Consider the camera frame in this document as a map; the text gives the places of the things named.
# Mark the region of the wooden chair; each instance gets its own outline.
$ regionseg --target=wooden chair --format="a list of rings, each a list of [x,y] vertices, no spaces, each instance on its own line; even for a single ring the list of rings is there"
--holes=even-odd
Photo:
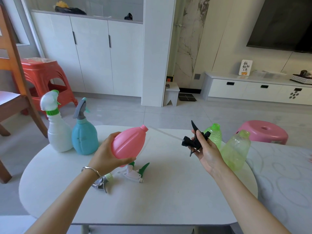
[[[24,71],[21,65],[21,60],[18,54],[17,46],[12,34],[12,24],[6,9],[0,5],[0,49],[6,49],[9,58],[0,58],[0,70],[9,70],[12,73],[14,82],[20,94],[0,91],[0,122],[20,112],[28,109],[29,114],[33,118],[37,127],[42,134],[47,138],[47,128],[38,114],[30,95],[29,89],[26,86]],[[10,133],[0,125],[0,134],[9,136]],[[0,161],[0,182],[7,183],[11,179],[10,173],[6,170]]]

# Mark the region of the person's left hand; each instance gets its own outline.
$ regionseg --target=person's left hand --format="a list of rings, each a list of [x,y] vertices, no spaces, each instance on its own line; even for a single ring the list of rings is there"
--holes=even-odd
[[[111,144],[119,133],[120,132],[112,133],[106,140],[104,140],[88,165],[89,167],[96,169],[101,176],[110,173],[117,167],[129,164],[136,159],[135,157],[117,159],[113,155]]]

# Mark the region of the cabinet handle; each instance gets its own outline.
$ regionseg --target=cabinet handle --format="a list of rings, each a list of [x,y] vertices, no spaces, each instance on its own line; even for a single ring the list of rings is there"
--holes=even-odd
[[[76,36],[75,36],[75,32],[74,31],[73,31],[73,36],[74,36],[75,44],[77,45]]]
[[[110,35],[108,35],[108,41],[110,42],[110,48],[112,48],[112,43],[110,41]]]

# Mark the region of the white tv cabinet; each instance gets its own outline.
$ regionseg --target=white tv cabinet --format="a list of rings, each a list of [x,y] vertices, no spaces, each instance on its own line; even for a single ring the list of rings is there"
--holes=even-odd
[[[205,77],[201,91],[205,100],[217,97],[312,105],[312,85],[291,81],[290,75],[239,79],[239,75],[204,72],[201,76]]]

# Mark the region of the person's right arm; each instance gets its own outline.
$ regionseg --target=person's right arm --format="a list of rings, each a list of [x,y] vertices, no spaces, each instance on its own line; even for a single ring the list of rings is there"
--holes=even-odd
[[[291,234],[225,164],[216,145],[199,131],[196,135],[202,149],[195,155],[221,189],[244,234]]]

